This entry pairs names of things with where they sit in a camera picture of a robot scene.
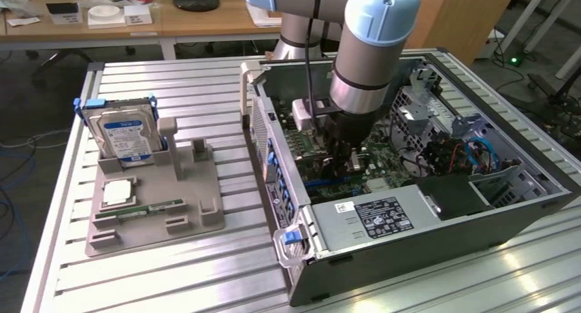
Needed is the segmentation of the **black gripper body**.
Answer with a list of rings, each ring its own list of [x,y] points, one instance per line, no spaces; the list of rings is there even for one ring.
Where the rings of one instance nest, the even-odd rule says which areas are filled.
[[[325,121],[325,145],[334,163],[345,163],[351,150],[367,139],[375,123],[375,112],[351,114],[341,111],[327,115]]]

